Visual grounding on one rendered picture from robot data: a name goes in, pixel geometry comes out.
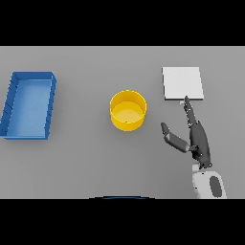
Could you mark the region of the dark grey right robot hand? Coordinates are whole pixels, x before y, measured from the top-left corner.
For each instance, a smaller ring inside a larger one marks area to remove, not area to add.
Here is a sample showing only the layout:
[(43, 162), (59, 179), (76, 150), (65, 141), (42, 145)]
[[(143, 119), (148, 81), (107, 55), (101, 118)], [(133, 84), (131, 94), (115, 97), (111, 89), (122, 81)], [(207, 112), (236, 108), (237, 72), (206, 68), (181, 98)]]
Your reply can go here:
[(165, 142), (181, 151), (182, 153), (190, 152), (192, 158), (199, 163), (199, 168), (212, 167), (211, 152), (208, 137), (202, 123), (196, 120), (193, 108), (188, 96), (184, 99), (184, 110), (187, 114), (189, 127), (189, 142), (173, 134), (167, 125), (162, 122), (161, 128)]

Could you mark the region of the blue tray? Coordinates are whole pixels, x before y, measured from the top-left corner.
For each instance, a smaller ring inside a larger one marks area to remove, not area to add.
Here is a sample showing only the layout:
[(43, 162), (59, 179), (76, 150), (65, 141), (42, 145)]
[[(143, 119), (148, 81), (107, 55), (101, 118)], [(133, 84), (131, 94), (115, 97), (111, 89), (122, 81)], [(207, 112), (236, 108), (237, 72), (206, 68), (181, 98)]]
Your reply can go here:
[(55, 93), (53, 72), (12, 72), (0, 118), (0, 138), (47, 140)]

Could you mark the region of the yellow bowl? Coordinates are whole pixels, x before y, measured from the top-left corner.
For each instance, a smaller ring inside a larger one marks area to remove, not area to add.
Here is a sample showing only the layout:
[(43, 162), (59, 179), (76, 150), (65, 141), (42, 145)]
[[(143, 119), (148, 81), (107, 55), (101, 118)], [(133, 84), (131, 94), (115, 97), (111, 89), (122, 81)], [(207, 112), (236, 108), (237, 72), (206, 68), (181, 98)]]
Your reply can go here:
[(109, 102), (111, 122), (124, 132), (137, 130), (145, 120), (147, 104), (145, 98), (133, 90), (122, 90)]

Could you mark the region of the pale square scale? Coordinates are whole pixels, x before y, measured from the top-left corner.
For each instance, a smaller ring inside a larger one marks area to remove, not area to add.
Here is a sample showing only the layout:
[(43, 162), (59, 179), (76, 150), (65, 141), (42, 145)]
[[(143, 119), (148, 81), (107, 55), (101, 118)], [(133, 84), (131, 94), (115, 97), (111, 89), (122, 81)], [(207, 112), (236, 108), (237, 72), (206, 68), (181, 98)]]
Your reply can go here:
[(204, 92), (198, 67), (163, 67), (165, 100), (203, 100)]

